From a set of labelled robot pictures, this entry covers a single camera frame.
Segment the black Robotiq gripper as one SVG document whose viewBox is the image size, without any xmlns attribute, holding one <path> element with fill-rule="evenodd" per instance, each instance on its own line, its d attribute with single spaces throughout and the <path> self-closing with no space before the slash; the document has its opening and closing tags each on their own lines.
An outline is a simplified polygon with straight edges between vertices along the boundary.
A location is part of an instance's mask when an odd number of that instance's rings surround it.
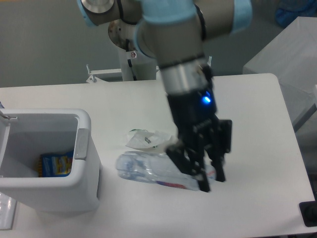
<svg viewBox="0 0 317 238">
<path fill-rule="evenodd" d="M 225 154 L 231 151 L 232 120 L 218 119 L 215 115 L 211 68 L 206 64 L 199 67 L 198 75 L 203 81 L 199 88 L 167 95 L 182 142 L 169 145 L 166 154 L 181 173 L 197 181 L 200 191 L 210 192 L 204 149 L 215 168 L 215 180 L 226 181 L 223 165 Z"/>
</svg>

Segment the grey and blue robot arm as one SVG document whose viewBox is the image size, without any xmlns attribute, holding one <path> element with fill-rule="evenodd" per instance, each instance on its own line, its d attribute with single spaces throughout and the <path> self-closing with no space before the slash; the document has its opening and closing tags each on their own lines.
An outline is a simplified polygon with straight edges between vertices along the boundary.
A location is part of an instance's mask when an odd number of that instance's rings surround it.
<svg viewBox="0 0 317 238">
<path fill-rule="evenodd" d="M 213 72 L 203 42 L 246 29 L 249 0 L 80 0 L 88 25 L 116 20 L 135 26 L 133 44 L 153 58 L 161 72 L 178 141 L 166 153 L 183 174 L 209 192 L 204 162 L 208 155 L 216 180 L 225 181 L 224 155 L 231 150 L 232 121 L 216 116 Z"/>
</svg>

